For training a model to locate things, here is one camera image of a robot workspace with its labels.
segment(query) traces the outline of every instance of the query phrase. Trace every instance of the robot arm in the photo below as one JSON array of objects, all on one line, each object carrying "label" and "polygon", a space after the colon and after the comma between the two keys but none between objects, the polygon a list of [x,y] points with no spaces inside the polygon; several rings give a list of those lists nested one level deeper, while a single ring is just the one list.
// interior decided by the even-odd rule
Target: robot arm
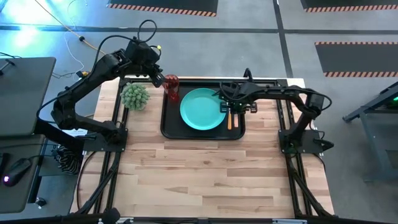
[{"label": "robot arm", "polygon": [[[280,131],[280,143],[286,149],[286,153],[296,153],[303,145],[304,141],[315,139],[318,144],[321,144],[319,152],[323,152],[331,147],[333,143],[314,138],[315,133],[307,132],[307,126],[317,118],[324,110],[322,108],[325,95],[322,95],[309,88],[300,88],[298,86],[259,86],[253,82],[246,83],[220,83],[219,98],[226,101],[221,104],[221,112],[226,113],[228,110],[232,114],[243,114],[246,111],[252,113],[257,112],[258,99],[269,100],[288,100],[291,101],[301,112],[301,116],[296,123],[291,125],[288,130]],[[300,97],[300,94],[306,94],[305,102]]]},{"label": "robot arm", "polygon": [[111,121],[103,123],[76,114],[75,105],[103,82],[124,78],[127,74],[148,75],[154,86],[164,82],[162,69],[156,64],[159,55],[145,42],[133,39],[126,50],[120,49],[102,57],[93,71],[58,94],[51,115],[60,129],[86,129],[100,133],[107,142],[118,142],[120,133]]}]

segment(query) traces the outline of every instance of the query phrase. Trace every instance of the wooden tabletop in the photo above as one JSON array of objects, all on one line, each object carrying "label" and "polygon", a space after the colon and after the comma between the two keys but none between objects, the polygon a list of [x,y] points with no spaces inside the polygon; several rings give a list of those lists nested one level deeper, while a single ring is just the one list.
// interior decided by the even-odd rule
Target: wooden tabletop
[{"label": "wooden tabletop", "polygon": [[[119,79],[102,84],[94,119],[111,120],[118,83]],[[304,87],[302,79],[288,79],[288,84]],[[160,132],[163,89],[146,86],[150,100],[145,110],[129,112],[129,136],[116,183],[113,205],[123,217],[294,216],[274,100],[257,100],[259,111],[246,115],[246,134],[240,140],[170,140]],[[297,119],[300,112],[294,108],[294,113]],[[98,185],[103,157],[98,152],[84,171],[81,204]],[[303,164],[309,189],[333,213],[321,162],[304,154]],[[304,212],[299,190],[298,195]],[[75,210],[74,202],[71,212]]]}]

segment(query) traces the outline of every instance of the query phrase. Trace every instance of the black metal frame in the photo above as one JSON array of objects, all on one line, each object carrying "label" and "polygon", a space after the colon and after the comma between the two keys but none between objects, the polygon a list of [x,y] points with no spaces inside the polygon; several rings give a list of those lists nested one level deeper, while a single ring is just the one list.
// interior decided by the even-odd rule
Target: black metal frame
[{"label": "black metal frame", "polygon": [[[245,78],[188,78],[187,77],[187,78],[181,79],[181,81],[182,80],[184,82],[208,83],[208,82],[221,82],[221,81],[222,82],[225,82],[225,81],[238,82],[240,80],[245,81],[246,79]],[[128,78],[128,77],[126,77],[125,79],[120,79],[119,86],[118,86],[118,95],[116,96],[116,102],[115,102],[113,117],[112,117],[112,121],[114,123],[117,122],[117,117],[118,117],[118,113],[119,113],[120,101],[121,101],[120,93],[122,92],[124,86],[127,83],[134,83],[134,82],[150,83],[150,80],[147,78]],[[261,78],[258,78],[258,79],[255,79],[255,82],[261,83],[261,84],[274,85],[274,86],[287,86],[286,79],[261,79]],[[285,114],[284,114],[284,111],[282,108],[282,100],[276,100],[276,102],[277,102],[277,111],[278,111],[278,115],[279,115],[280,129],[285,130],[286,124],[285,124],[285,120],[284,120]],[[292,111],[292,105],[290,104],[290,102],[286,101],[286,106],[287,106],[287,111],[288,111],[287,116],[289,117],[289,123],[290,123],[290,125],[293,125],[295,122],[294,122],[294,116],[293,116],[293,111]],[[126,128],[128,113],[129,113],[129,110],[127,108],[125,108],[123,110],[123,116],[122,116],[122,121],[121,121],[121,126],[123,128]],[[108,164],[109,164],[109,159],[111,157],[111,153],[112,152],[106,152],[106,154],[105,154],[103,166],[102,166],[102,170],[101,170],[101,175],[100,175],[100,181],[99,181],[100,183],[105,179],[105,177],[107,175]],[[109,211],[113,206],[114,191],[116,188],[116,179],[117,179],[117,175],[118,175],[117,169],[118,169],[118,165],[120,162],[120,158],[121,158],[121,153],[116,152],[114,164],[117,164],[117,168],[116,168],[116,172],[114,173],[114,175],[111,178],[109,194],[108,194],[108,198],[106,201],[105,212]],[[289,154],[285,154],[285,159],[286,159],[287,172],[288,172],[288,177],[289,177],[290,193],[292,196],[292,205],[293,205],[293,210],[294,210],[294,216],[295,216],[295,218],[300,218],[303,215],[303,213],[300,210],[299,200],[297,197],[297,191],[296,191],[296,187],[295,187],[296,181],[299,181],[299,183],[298,183],[299,186],[301,188],[303,188],[302,190],[303,190],[303,197],[304,197],[304,201],[305,201],[305,214],[312,215],[311,205],[313,205],[315,208],[317,205],[319,205],[319,203],[316,201],[315,197],[310,193],[309,189],[307,188],[301,155],[300,155],[300,153],[298,153],[296,156],[297,170],[293,166],[293,163],[291,162],[291,156]],[[97,201],[95,202],[95,208],[94,208],[95,213],[99,213],[101,210],[102,194],[103,194],[102,192],[99,193],[99,197],[98,197]],[[319,212],[320,215],[331,216],[329,213],[327,213],[326,211],[324,211],[322,209],[322,206],[320,207],[320,209],[315,209],[315,210],[317,212]],[[150,221],[151,219],[153,221],[159,220],[159,218],[147,218],[148,221]],[[234,219],[216,219],[216,220],[233,221]],[[272,219],[269,219],[269,218],[266,218],[266,219],[242,219],[242,221],[244,221],[244,222],[247,222],[249,220],[258,220],[259,222],[269,222],[270,220],[272,221]]]},{"label": "black metal frame", "polygon": [[363,106],[360,106],[358,109],[343,117],[343,121],[345,121],[346,123],[350,123],[356,118],[359,118],[361,120],[366,137],[370,143],[371,150],[373,151],[373,154],[375,155],[375,158],[377,160],[379,170],[365,176],[365,182],[376,180],[391,180],[398,177],[398,170],[393,168],[387,151],[377,146],[375,139],[377,136],[377,132],[372,130],[367,116],[367,114],[372,113],[397,113],[397,110],[381,108],[386,103],[391,102],[395,97],[398,97],[398,82],[395,82],[391,86],[381,91],[379,96],[377,96],[375,99],[371,100]]}]

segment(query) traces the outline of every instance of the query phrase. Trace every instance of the hazard stripe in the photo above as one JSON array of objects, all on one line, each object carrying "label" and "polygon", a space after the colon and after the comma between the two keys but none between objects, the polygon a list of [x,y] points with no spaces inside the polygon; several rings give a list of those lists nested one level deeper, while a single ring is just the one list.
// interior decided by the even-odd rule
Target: hazard stripe
[{"label": "hazard stripe", "polygon": [[217,16],[217,13],[215,12],[195,11],[187,9],[168,9],[168,8],[150,7],[150,6],[133,6],[128,4],[108,4],[107,7],[111,9],[127,9],[127,10],[139,10],[139,11],[148,11],[148,12],[168,12],[172,14],[192,15],[192,16],[205,16],[205,17]]},{"label": "hazard stripe", "polygon": [[324,72],[328,78],[390,78],[398,77],[397,72]]},{"label": "hazard stripe", "polygon": [[398,5],[379,6],[340,6],[340,7],[310,7],[305,12],[348,12],[348,11],[370,11],[370,10],[391,10],[398,9]]},{"label": "hazard stripe", "polygon": [[353,44],[353,45],[366,45],[366,44],[374,44],[374,45],[382,45],[382,44],[388,44],[388,45],[397,45],[398,42],[393,42],[393,41],[383,41],[383,42],[370,42],[370,41],[358,41],[358,42],[339,42],[339,41],[321,41],[321,42],[315,42],[315,45],[330,45],[330,44]]}]

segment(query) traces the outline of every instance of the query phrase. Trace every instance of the teal plate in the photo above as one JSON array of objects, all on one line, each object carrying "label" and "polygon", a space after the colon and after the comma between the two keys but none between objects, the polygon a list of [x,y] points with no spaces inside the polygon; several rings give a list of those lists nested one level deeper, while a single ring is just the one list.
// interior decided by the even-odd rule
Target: teal plate
[{"label": "teal plate", "polygon": [[199,88],[185,95],[181,101],[182,119],[191,128],[210,130],[223,122],[226,113],[220,112],[221,100],[213,96],[216,91]]}]

